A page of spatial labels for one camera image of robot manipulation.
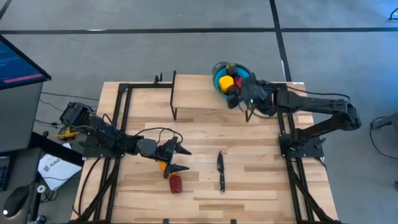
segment computer monitor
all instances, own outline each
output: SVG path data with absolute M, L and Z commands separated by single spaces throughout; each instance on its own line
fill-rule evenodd
M 0 35 L 0 90 L 51 80 L 51 76 Z

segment knife blade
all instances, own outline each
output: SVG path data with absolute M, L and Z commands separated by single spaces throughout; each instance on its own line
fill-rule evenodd
M 225 193 L 225 178 L 224 178 L 224 157 L 223 151 L 218 153 L 217 170 L 220 172 L 220 193 Z

